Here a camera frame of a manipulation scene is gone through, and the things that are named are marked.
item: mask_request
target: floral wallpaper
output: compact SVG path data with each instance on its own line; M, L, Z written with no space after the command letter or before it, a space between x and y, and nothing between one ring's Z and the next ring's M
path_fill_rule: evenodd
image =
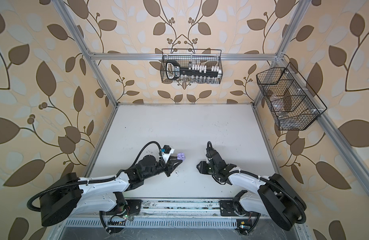
M312 1L285 59L369 167L369 1Z
M97 89L50 0L0 0L0 239L47 236L27 200L83 172L113 109Z
M259 88L255 75L266 61L225 61L221 84L162 83L158 61L102 60L101 72L119 103L250 103Z
M268 106L257 109L283 177L306 202L313 238L369 239L369 197L319 124L279 131Z
M275 53L296 0L65 0L92 52Z

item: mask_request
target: mesh basket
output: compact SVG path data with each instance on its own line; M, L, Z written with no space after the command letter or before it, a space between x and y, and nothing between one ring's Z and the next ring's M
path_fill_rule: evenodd
M257 74L257 83L279 130L305 130L326 109L311 86L301 87L289 68L271 68ZM325 106L316 106L307 96L318 97Z
M175 50L172 53L172 49L162 49L160 73L163 83L220 84L223 76L221 50Z

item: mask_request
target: robotic arm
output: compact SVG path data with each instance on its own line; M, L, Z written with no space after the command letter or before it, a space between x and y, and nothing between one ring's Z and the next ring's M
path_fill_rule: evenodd
M143 150L152 143L158 146L159 161L154 156L147 155L136 163ZM136 189L144 184L145 179L162 172L169 177L185 159L184 154L171 156L173 152L174 149L168 145L161 149L157 142L149 142L127 170L96 178L77 177L74 172L66 174L48 189L33 196L27 207L41 213L44 227L57 224L70 215L85 212L100 211L100 216L103 212L112 212L122 217L123 214L129 214L130 209L122 192ZM37 198L40 208L32 204Z
M219 153L207 143L207 160L201 161L197 169L201 174L212 175L219 184L238 185L243 190L233 199L236 215L258 212L269 215L284 230L289 231L294 223L304 223L306 204L279 174L271 177L258 176L241 170L234 164L226 164Z

